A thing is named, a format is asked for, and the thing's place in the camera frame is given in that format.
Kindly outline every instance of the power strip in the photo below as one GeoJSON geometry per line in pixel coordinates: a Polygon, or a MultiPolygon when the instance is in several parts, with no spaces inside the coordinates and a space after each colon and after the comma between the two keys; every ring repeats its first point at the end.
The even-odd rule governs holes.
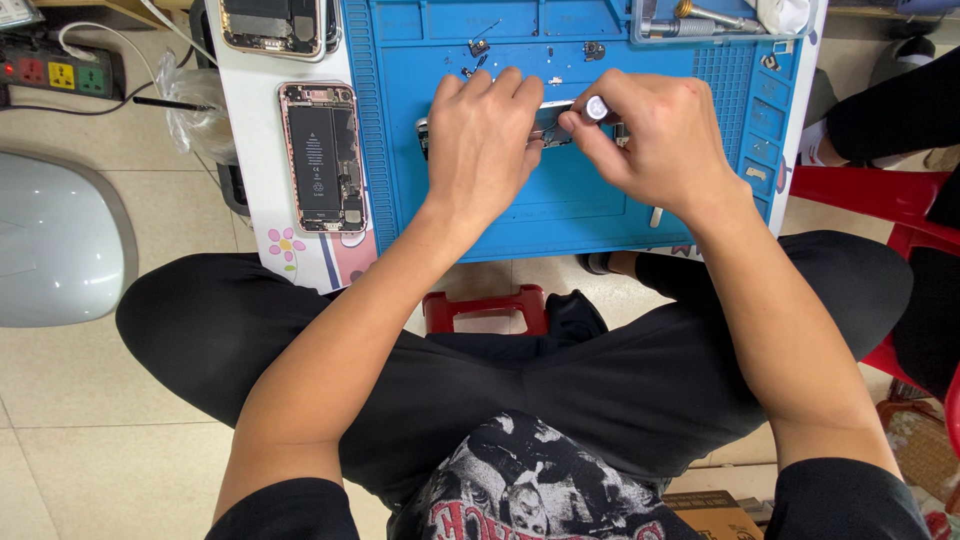
{"type": "Polygon", "coordinates": [[[50,39],[0,34],[0,85],[122,101],[126,86],[123,58],[107,49],[74,46],[95,55],[96,61],[76,59],[50,39]]]}

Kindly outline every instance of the red plastic stool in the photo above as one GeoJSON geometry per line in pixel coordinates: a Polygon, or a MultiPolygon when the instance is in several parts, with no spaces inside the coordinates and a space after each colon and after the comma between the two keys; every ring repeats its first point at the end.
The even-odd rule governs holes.
{"type": "Polygon", "coordinates": [[[523,320],[527,323],[527,331],[524,332],[526,335],[543,335],[547,330],[543,289],[539,285],[521,285],[517,294],[463,302],[450,302],[442,291],[431,292],[423,297],[422,305],[427,333],[454,331],[453,317],[461,313],[504,309],[516,309],[523,313],[523,320]]]}
{"type": "MultiPolygon", "coordinates": [[[[887,246],[907,260],[913,248],[919,247],[960,257],[960,231],[926,221],[926,213],[949,176],[941,172],[798,166],[790,195],[893,221],[887,246]]],[[[900,369],[890,335],[863,363],[921,388],[900,369]]],[[[947,391],[944,413],[950,445],[960,455],[960,367],[947,391]]]]}

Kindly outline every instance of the black t-shirt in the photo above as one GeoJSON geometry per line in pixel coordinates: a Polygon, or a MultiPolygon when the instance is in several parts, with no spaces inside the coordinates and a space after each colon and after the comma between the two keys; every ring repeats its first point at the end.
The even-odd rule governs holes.
{"type": "MultiPolygon", "coordinates": [[[[208,540],[358,538],[347,493],[291,479],[250,494],[208,540]]],[[[647,487],[536,417],[510,411],[479,426],[437,467],[391,526],[392,540],[700,540],[647,487]]],[[[767,540],[928,539],[906,486],[852,459],[808,459],[777,480],[767,540]]]]}

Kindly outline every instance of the white desk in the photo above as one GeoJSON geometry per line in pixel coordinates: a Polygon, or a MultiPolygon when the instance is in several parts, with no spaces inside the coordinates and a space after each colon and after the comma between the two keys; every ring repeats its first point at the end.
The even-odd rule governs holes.
{"type": "MultiPolygon", "coordinates": [[[[206,0],[207,12],[217,20],[217,0],[206,0]]],[[[805,38],[791,106],[783,152],[797,154],[809,98],[813,70],[820,48],[826,7],[817,15],[815,30],[805,38]]],[[[352,85],[344,43],[320,63],[291,61],[267,55],[247,54],[226,46],[214,30],[214,47],[227,96],[230,124],[236,141],[240,169],[250,206],[257,251],[263,265],[290,281],[314,287],[321,293],[349,285],[376,259],[371,221],[361,234],[310,234],[297,225],[293,189],[277,88],[292,81],[342,81],[352,85]]],[[[770,230],[780,232],[793,160],[785,160],[785,189],[774,198],[770,230]]],[[[658,253],[699,258],[695,249],[656,248],[658,253]]]]}

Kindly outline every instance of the cardboard box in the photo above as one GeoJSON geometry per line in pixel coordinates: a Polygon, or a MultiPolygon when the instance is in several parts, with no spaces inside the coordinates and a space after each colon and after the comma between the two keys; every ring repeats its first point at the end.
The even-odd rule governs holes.
{"type": "Polygon", "coordinates": [[[704,540],[762,540],[763,533],[726,491],[695,491],[663,496],[680,519],[704,540]]]}

